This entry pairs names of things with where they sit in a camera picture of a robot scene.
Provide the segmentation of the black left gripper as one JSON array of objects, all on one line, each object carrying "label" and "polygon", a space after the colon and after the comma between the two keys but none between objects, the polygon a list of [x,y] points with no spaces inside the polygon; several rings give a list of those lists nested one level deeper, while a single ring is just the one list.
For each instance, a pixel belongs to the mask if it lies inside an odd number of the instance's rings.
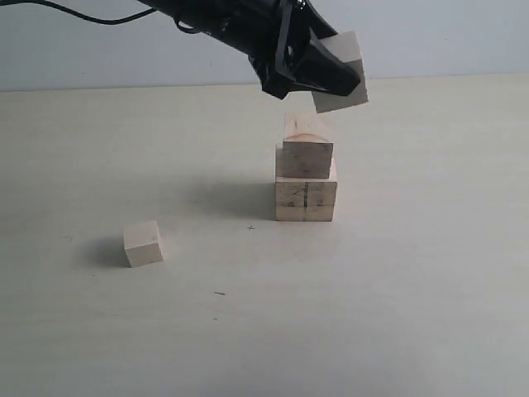
[{"label": "black left gripper", "polygon": [[329,71],[338,65],[321,43],[338,32],[309,0],[179,1],[177,27],[247,55],[262,90],[279,99],[290,92],[324,92],[331,87]]}]

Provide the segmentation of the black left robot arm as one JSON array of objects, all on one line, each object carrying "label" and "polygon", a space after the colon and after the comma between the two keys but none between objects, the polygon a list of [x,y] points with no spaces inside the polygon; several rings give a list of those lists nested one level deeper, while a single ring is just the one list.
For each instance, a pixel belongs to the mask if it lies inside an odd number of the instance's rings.
[{"label": "black left robot arm", "polygon": [[188,34],[206,34],[248,56],[262,90],[345,97],[360,76],[323,41],[336,35],[309,1],[150,0],[147,6]]}]

